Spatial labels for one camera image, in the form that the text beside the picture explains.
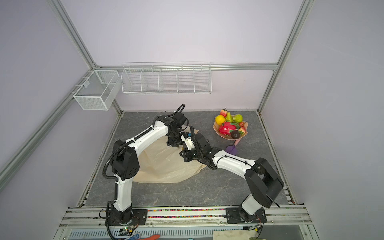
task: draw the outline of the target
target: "wire basket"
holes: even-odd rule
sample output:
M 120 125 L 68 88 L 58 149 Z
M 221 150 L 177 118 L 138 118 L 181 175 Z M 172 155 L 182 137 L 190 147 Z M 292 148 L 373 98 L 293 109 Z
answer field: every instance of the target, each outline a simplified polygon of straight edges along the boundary
M 126 94 L 211 93 L 209 64 L 173 66 L 129 66 L 121 73 Z
M 94 70 L 73 97 L 84 110 L 108 110 L 121 88 L 117 71 Z

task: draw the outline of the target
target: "gray marble surface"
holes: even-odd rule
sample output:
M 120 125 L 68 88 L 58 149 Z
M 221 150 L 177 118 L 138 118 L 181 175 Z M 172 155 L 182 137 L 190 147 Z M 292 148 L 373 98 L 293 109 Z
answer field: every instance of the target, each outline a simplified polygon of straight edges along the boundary
M 212 127 L 218 112 L 184 111 L 183 113 L 189 120 L 189 124 L 198 129 L 210 141 L 212 147 L 225 149 L 228 145 L 233 144 L 234 141 L 226 140 L 217 135 Z M 235 113 L 241 114 L 244 120 L 248 122 L 248 134 L 237 145 L 237 155 L 247 159 L 263 157 L 276 168 L 257 113 L 252 111 Z M 124 113 L 112 143 L 118 139 L 124 141 L 137 135 L 146 128 L 145 126 L 151 125 L 156 116 L 163 114 L 168 113 Z M 112 153 L 112 145 L 107 151 L 101 168 Z M 107 174 L 112 174 L 110 166 Z M 132 204 L 135 207 L 239 205 L 249 194 L 248 185 L 240 176 L 227 170 L 211 170 L 205 167 L 193 177 L 176 184 L 142 184 L 134 182 L 132 185 Z M 104 179 L 100 169 L 85 205 L 104 206 L 107 201 L 113 200 L 113 196 L 114 181 Z M 284 191 L 279 194 L 275 202 L 282 205 L 288 204 Z

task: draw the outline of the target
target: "beige plastic bag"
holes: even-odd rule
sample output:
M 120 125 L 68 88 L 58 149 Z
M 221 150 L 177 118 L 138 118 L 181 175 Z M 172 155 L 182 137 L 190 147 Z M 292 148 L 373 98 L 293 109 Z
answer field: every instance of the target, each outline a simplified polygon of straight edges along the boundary
M 187 127 L 185 131 L 190 132 L 190 128 Z M 198 174 L 205 167 L 196 160 L 184 162 L 179 155 L 182 146 L 169 147 L 167 140 L 167 136 L 159 138 L 139 155 L 140 170 L 134 182 L 177 183 Z

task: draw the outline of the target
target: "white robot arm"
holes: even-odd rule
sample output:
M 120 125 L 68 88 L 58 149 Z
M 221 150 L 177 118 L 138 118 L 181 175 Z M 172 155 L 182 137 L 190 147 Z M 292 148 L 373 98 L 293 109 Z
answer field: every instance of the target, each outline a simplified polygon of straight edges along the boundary
M 115 198 L 107 205 L 107 229 L 112 222 L 116 225 L 131 223 L 133 218 L 132 182 L 140 168 L 137 156 L 162 136 L 168 136 L 168 146 L 183 145 L 180 156 L 184 158 L 185 162 L 197 160 L 211 169 L 226 169 L 247 181 L 251 194 L 237 209 L 236 219 L 239 222 L 252 222 L 255 219 L 255 213 L 262 206 L 270 207 L 274 203 L 273 200 L 284 184 L 270 164 L 263 158 L 244 159 L 228 154 L 217 147 L 211 147 L 201 133 L 194 133 L 192 125 L 191 133 L 184 132 L 182 126 L 187 120 L 181 113 L 184 107 L 185 104 L 171 115 L 156 117 L 152 125 L 137 136 L 115 142 L 113 153 L 103 168 L 103 177 L 115 180 Z M 106 175 L 109 164 L 112 165 L 113 176 Z

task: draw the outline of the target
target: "pear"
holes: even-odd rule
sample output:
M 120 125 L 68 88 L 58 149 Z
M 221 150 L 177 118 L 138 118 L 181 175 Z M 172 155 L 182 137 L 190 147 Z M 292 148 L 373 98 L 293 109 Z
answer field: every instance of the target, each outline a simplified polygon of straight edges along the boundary
M 232 116 L 231 116 L 230 112 L 227 113 L 227 116 L 225 117 L 225 121 L 226 122 L 233 122 L 233 119 L 232 119 Z
M 240 123 L 243 121 L 243 116 L 241 116 L 240 114 L 236 114 L 232 117 L 232 119 L 237 122 L 237 123 Z

